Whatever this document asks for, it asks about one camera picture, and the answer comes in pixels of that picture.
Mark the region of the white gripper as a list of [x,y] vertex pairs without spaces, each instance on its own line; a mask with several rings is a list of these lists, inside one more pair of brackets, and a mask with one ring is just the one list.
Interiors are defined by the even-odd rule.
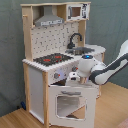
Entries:
[[66,79],[66,85],[78,85],[79,82],[80,82],[80,77],[77,75],[77,73],[70,72]]

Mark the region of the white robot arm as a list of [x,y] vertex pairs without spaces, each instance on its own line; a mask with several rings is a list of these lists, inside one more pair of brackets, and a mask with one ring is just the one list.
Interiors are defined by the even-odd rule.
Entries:
[[70,72],[66,82],[75,82],[81,78],[89,78],[96,85],[104,85],[126,65],[128,65],[128,40],[121,45],[117,58],[109,65],[98,61],[92,55],[83,55],[79,60],[77,71]]

